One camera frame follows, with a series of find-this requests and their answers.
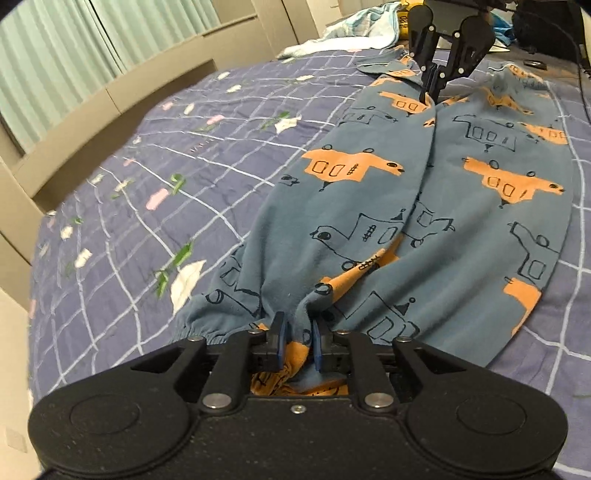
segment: bed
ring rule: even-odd
[[[292,181],[286,166],[373,80],[354,63],[375,53],[320,52],[211,74],[152,109],[43,219],[31,280],[35,401],[170,340],[174,312],[206,291],[274,184]],[[450,88],[475,85],[490,61]],[[575,86],[556,80],[551,90],[576,163],[571,223],[542,301],[491,368],[565,409],[570,432],[556,468],[574,479],[591,476],[591,129]]]

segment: black bag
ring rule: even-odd
[[[572,41],[552,24],[572,35],[579,46],[583,69],[590,69],[583,15],[574,2],[521,0],[517,5],[513,32],[521,48],[577,63]]]

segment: black object on bed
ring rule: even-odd
[[[321,368],[347,374],[349,395],[250,394],[252,374],[282,368],[279,312],[268,332],[181,340],[42,399],[29,435],[44,478],[559,478],[567,420],[549,396],[408,337],[378,346],[319,322]]]

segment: screw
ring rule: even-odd
[[[225,393],[210,393],[209,395],[205,395],[203,397],[202,402],[207,408],[217,410],[219,408],[226,408],[230,403],[232,403],[232,397],[226,395]]]
[[[394,398],[387,393],[370,393],[365,397],[365,403],[372,408],[386,408],[394,403]]]
[[[306,407],[303,405],[292,405],[290,410],[292,413],[300,414],[306,411]]]

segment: black cable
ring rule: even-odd
[[[505,7],[504,9],[506,12],[512,12],[512,13],[517,13],[517,10],[513,10],[512,8],[507,8]],[[583,104],[583,110],[585,111],[585,116],[587,117],[587,122],[589,123],[589,126],[591,127],[591,116],[589,116],[589,110],[588,110],[588,106],[587,106],[587,100],[585,98],[585,95],[583,93],[583,75],[582,75],[582,70],[584,69],[583,67],[583,59],[581,57],[581,52],[579,50],[579,45],[576,43],[576,41],[574,40],[573,36],[568,33],[564,28],[562,28],[560,25],[552,22],[551,20],[549,20],[548,18],[544,18],[541,15],[535,14],[533,12],[519,12],[519,14],[523,14],[523,15],[531,15],[532,17],[536,17],[539,18],[541,20],[543,20],[544,22],[546,22],[546,24],[548,25],[552,25],[553,27],[555,27],[557,30],[559,30],[560,32],[562,32],[573,44],[574,47],[574,54],[576,56],[576,60],[577,60],[577,69],[579,71],[579,93],[581,95],[581,102]]]

